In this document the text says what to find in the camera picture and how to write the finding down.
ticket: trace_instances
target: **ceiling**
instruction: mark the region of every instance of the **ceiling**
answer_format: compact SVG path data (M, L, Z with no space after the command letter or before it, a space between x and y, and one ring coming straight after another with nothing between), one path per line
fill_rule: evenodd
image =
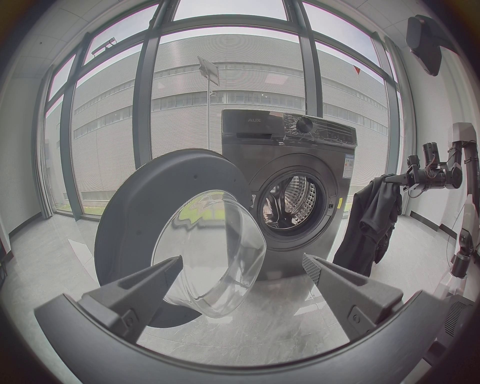
M418 14L428 16L420 0L343 0L343 2L376 23L400 48L407 46L405 38L408 18Z
M20 57L13 76L41 78L53 60L57 59L79 33L92 30L91 23L101 18L112 7L132 7L143 0L60 0L35 24L21 45ZM406 46L408 18L426 14L420 0L343 0L373 21L400 47Z
M54 3L23 40L13 76L41 78L69 41L121 1L61 0Z

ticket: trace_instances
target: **robotic hand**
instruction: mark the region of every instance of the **robotic hand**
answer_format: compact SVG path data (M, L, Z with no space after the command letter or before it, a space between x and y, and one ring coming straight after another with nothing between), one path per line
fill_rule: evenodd
M435 296L463 295L467 280L467 268L470 257L477 252L479 244L480 212L480 172L477 149L477 135L470 123L453 124L453 142L447 162L441 162L437 143L423 145L425 168L420 169L417 155L407 159L409 168L406 173L385 178L386 182L403 185L404 191L420 190L420 196L428 189L458 189L462 184L462 149L465 151L467 165L467 200L464 204L462 229L458 238L460 251L454 256L453 265L442 278Z

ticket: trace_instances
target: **gray building facade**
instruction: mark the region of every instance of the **gray building facade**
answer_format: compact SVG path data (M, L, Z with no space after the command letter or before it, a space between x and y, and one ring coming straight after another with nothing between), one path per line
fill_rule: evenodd
M163 42L152 83L153 157L183 148L207 148L206 79L197 56L219 67L220 86L211 86L211 149L221 152L224 108L305 113L300 45L291 38L217 34ZM135 171L132 101L139 52L79 81L72 107L72 161L84 209L102 207ZM385 173L389 112L385 84L352 63L318 51L324 118L357 130L358 147L349 201ZM48 176L55 204L68 205L60 165L60 108L46 117Z

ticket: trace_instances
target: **floor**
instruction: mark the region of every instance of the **floor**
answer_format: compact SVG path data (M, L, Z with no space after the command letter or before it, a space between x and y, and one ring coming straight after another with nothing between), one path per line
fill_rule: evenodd
M32 350L65 383L78 383L41 332L33 309L66 293L75 300L98 287L93 263L96 222L54 215L38 219L12 238L14 259L0 291L6 308ZM329 260L347 226L342 221ZM398 287L404 301L416 291L433 293L448 267L448 236L411 217L399 218L390 247L372 278ZM455 250L449 240L449 258ZM466 296L480 290L480 272L471 265ZM216 365L258 365L297 360L339 347L348 339L307 276L257 282L229 316L201 316L170 329L146 328L138 344L153 351Z

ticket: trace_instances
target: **control panel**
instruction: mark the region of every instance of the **control panel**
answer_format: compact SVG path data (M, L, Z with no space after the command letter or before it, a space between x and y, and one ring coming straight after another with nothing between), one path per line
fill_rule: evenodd
M222 111L222 140L227 144L248 140L265 145L357 146L355 128L345 124L295 113L250 109Z
M313 116L284 113L284 140L328 144L347 148L357 146L355 128Z

